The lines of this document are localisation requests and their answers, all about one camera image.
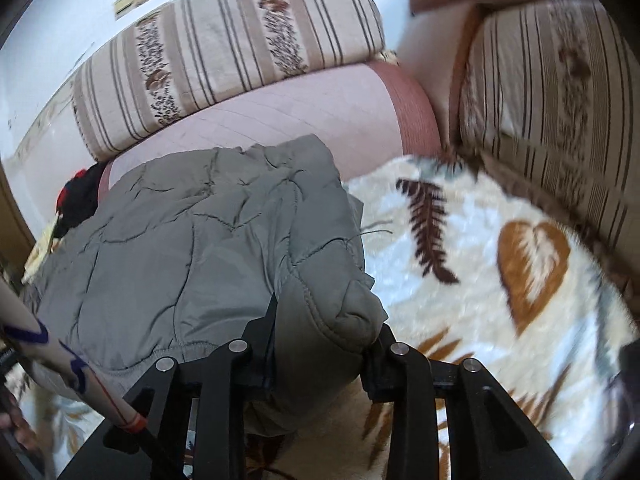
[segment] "beige striped upholstery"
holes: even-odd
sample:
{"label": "beige striped upholstery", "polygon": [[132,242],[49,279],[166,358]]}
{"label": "beige striped upholstery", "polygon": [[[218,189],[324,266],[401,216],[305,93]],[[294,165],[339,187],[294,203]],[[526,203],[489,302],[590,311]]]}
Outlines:
{"label": "beige striped upholstery", "polygon": [[463,84],[463,141],[597,228],[640,270],[640,65],[595,0],[491,15]]}
{"label": "beige striped upholstery", "polygon": [[382,47],[372,0],[175,0],[76,72],[76,120],[105,160],[215,103]]}

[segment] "yellow cloth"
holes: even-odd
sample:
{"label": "yellow cloth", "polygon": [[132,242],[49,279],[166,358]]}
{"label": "yellow cloth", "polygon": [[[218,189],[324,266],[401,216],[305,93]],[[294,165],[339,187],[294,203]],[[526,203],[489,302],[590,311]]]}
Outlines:
{"label": "yellow cloth", "polygon": [[27,262],[24,264],[24,275],[22,276],[23,283],[31,283],[47,255],[52,253],[58,245],[59,240],[53,238],[53,228],[56,226],[57,222],[58,215],[56,214],[56,216],[44,228],[39,240],[31,250],[29,257],[27,258]]}

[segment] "purple marking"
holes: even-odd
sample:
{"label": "purple marking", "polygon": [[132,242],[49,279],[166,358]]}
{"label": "purple marking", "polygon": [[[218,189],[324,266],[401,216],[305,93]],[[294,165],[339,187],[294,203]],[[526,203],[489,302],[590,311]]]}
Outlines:
{"label": "purple marking", "polygon": [[23,330],[9,325],[4,326],[4,333],[7,334],[9,339],[15,341],[45,345],[49,342],[49,332],[47,332],[47,327],[45,327],[39,319],[37,319],[37,321],[40,325],[40,333],[30,332],[29,330]]}
{"label": "purple marking", "polygon": [[71,386],[80,395],[84,395],[84,391],[86,390],[86,377],[84,376],[84,372],[82,371],[82,368],[88,367],[88,364],[85,363],[78,356],[78,354],[76,354],[71,348],[65,345],[62,341],[60,341],[60,344],[62,345],[62,348],[64,348],[67,352],[69,352],[75,357],[75,359],[71,361],[70,366],[71,366],[71,371],[78,378],[78,384],[70,384],[69,386]]}

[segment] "human hand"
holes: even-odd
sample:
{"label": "human hand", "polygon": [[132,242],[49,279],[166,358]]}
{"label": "human hand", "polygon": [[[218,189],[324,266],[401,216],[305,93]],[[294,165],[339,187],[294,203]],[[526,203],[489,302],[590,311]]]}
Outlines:
{"label": "human hand", "polygon": [[29,451],[38,449],[36,433],[24,419],[15,397],[0,385],[0,431],[14,430],[14,438]]}

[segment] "fern print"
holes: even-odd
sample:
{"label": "fern print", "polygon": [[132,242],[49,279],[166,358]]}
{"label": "fern print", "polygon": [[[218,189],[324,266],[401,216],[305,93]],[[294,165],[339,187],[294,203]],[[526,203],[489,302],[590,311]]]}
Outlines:
{"label": "fern print", "polygon": [[446,254],[442,247],[445,199],[442,188],[429,182],[401,178],[396,182],[396,189],[411,199],[411,231],[417,242],[415,257],[423,268],[422,275],[433,272],[442,283],[459,283],[457,276],[445,266]]}

